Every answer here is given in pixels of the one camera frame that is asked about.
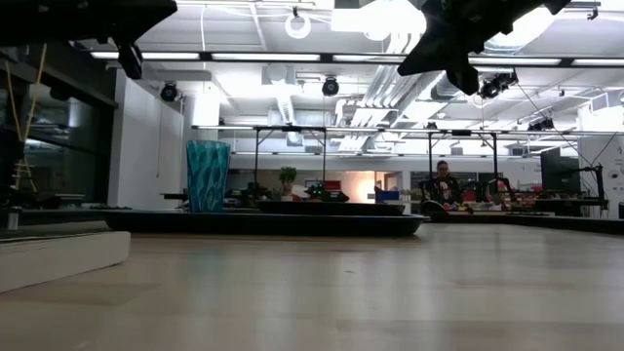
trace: glass window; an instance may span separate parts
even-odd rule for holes
[[[23,170],[20,174],[31,177],[39,193],[72,194],[84,196],[86,203],[103,202],[106,197],[108,159],[101,155],[54,145],[45,141],[28,139],[25,156],[30,176]],[[22,179],[21,189],[32,189],[29,179]]]
[[[27,106],[34,98],[31,86]],[[74,97],[63,96],[50,88],[38,88],[37,105],[29,136],[66,144],[77,149],[110,153],[112,114],[110,109],[97,109]]]

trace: white wall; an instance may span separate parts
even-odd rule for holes
[[[260,170],[257,174],[257,181],[260,185],[269,189],[280,189],[282,184],[279,180],[279,170]],[[321,180],[323,173],[321,171],[305,171],[297,169],[294,185],[305,186],[306,180]],[[344,172],[326,172],[326,180],[339,180],[344,192],[351,203],[374,203],[369,200],[369,194],[374,193],[374,172],[363,171],[344,171]],[[228,177],[228,188],[241,189],[247,188],[248,182],[254,181],[254,173],[242,173],[230,175]]]
[[[444,158],[452,172],[493,172],[491,158]],[[434,157],[435,164],[441,159]],[[516,187],[518,183],[541,183],[541,169],[539,158],[530,159],[500,159],[498,171],[504,173]],[[284,166],[297,168],[298,171],[320,171],[323,168],[323,157],[319,156],[272,156],[259,155],[258,168],[260,170],[279,170]],[[253,170],[254,156],[232,155],[230,161],[232,170]],[[386,159],[370,158],[327,158],[328,171],[378,171],[378,172],[428,172],[427,158],[392,157]]]
[[[183,117],[136,82],[117,74],[108,204],[172,209],[164,192],[181,191]]]

